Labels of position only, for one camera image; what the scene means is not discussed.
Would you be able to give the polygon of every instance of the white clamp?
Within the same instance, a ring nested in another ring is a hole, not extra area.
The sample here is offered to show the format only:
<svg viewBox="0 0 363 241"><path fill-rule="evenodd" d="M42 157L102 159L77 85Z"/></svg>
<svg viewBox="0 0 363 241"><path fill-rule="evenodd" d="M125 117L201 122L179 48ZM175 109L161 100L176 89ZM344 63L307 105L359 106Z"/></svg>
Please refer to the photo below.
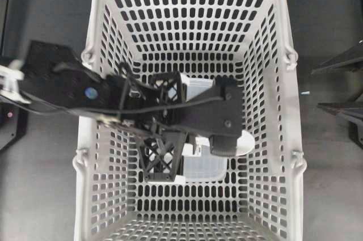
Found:
<svg viewBox="0 0 363 241"><path fill-rule="evenodd" d="M30 104L30 101L19 93L18 81L24 79L24 73L20 71L22 66L23 62L21 60L13 60L8 67L0 65L0 76L4 77L0 95L15 102Z"/></svg>

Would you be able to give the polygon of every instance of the screw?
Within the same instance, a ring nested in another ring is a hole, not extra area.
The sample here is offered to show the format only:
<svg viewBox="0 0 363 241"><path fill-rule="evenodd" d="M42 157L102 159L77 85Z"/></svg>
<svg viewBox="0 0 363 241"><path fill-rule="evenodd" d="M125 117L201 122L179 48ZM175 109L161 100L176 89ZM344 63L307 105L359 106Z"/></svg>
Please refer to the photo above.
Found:
<svg viewBox="0 0 363 241"><path fill-rule="evenodd" d="M225 121L225 127L226 128L230 128L232 126L232 122L231 122L231 120L226 120Z"/></svg>
<svg viewBox="0 0 363 241"><path fill-rule="evenodd" d="M75 98L75 93L74 92L69 92L68 97L74 99Z"/></svg>
<svg viewBox="0 0 363 241"><path fill-rule="evenodd" d="M232 94L230 92L226 93L226 100L230 100L232 98Z"/></svg>
<svg viewBox="0 0 363 241"><path fill-rule="evenodd" d="M72 78L72 85L76 86L78 84L78 78Z"/></svg>

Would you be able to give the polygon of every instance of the black cable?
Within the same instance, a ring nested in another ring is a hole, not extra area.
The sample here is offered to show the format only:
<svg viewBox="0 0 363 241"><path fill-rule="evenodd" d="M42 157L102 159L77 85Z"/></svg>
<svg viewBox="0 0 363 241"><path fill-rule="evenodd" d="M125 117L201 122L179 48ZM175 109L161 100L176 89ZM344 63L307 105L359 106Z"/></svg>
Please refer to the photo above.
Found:
<svg viewBox="0 0 363 241"><path fill-rule="evenodd" d="M57 109L51 109L51 110L48 110L48 111L38 111L36 109L32 109L32 108L28 108L18 102L15 102L15 101L12 101L10 98L7 98L6 96L3 96L3 95L0 95L1 98L4 98L6 99L10 104L13 104L17 107L19 107L20 109L23 109L27 112L31 112L31 113L34 113L36 115L53 115L53 114L56 114L56 113L61 113L61 112L66 112L67 109L63 109L63 108L57 108Z"/></svg>
<svg viewBox="0 0 363 241"><path fill-rule="evenodd" d="M69 112L75 111L75 110L95 112L95 113L121 113L121 114L125 114L125 115L131 115L131 114L138 114L138 113L163 111L165 109L187 108L187 107L197 106L197 105L201 105L201 104L205 104L205 103L224 100L223 97L221 97L221 96L214 96L212 98L205 98L205 99L186 102L186 103L181 103L181 104L153 106L153 107L148 107L148 108L143 108L143 109L122 109L122 110L119 110L119 109L95 109L95 108L71 108L71 109L59 108L59 109L48 110L48 111L38 111L38 110L35 110L35 109L32 109L32 108L28 108L26 106L23 106L22 104L20 104L18 102L14 102L14 101L12 101L11 99L9 99L9 98L7 98L5 96L1 96L1 97L5 98L6 100L8 100L9 103L11 103L13 105L16 105L16 106L18 106L19 108L21 108L21 109L23 109L25 111L32 112L32 113L35 113L37 115L53 115L53 114L61 113L61 112L68 112L69 113Z"/></svg>
<svg viewBox="0 0 363 241"><path fill-rule="evenodd" d="M123 115L132 115L136 113L147 113L147 112L155 112L155 111L163 111L165 109L180 109L180 108L187 108L187 107L193 107L205 103L215 102L215 101L222 101L224 100L221 96L214 96L212 98L205 98L197 101L191 101L181 104L172 104L172 105L163 105L163 106L153 106L148 107L144 109L92 109L92 108L77 108L83 111L89 111L89 112L99 112L99 113L118 113L120 112Z"/></svg>

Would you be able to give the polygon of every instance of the black mount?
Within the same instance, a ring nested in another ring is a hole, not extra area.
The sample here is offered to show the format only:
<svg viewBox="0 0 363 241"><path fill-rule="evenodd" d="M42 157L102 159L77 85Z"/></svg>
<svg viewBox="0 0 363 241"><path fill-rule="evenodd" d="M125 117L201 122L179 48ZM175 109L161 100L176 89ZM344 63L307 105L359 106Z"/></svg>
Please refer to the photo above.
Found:
<svg viewBox="0 0 363 241"><path fill-rule="evenodd" d="M348 49L342 54L323 62L312 70L312 74L325 74L344 71L360 71L363 69L363 43ZM319 103L318 108L357 126L352 138L363 148L363 93L354 102Z"/></svg>
<svg viewBox="0 0 363 241"><path fill-rule="evenodd" d="M34 103L134 134L146 180L174 181L182 175L183 146L195 136L209 138L214 155L236 155L242 91L235 80L217 78L185 102L187 86L179 72L154 74L144 84L126 63L118 68L120 75L103 78L84 67L69 47L33 41L19 89Z"/></svg>

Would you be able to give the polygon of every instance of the gray surface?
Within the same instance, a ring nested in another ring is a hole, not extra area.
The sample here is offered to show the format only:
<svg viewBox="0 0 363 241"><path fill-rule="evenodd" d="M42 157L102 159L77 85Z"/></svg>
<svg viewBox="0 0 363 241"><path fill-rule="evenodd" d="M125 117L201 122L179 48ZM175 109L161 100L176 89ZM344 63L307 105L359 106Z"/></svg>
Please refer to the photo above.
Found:
<svg viewBox="0 0 363 241"><path fill-rule="evenodd" d="M23 56L30 39L84 47L91 0L11 0L8 56ZM288 0L295 48L305 173L304 240L361 240L363 150L348 123L315 108L363 90L363 76L310 76L313 66L362 38L360 0ZM0 153L0 240L72 240L77 119L30 116L28 134Z"/></svg>

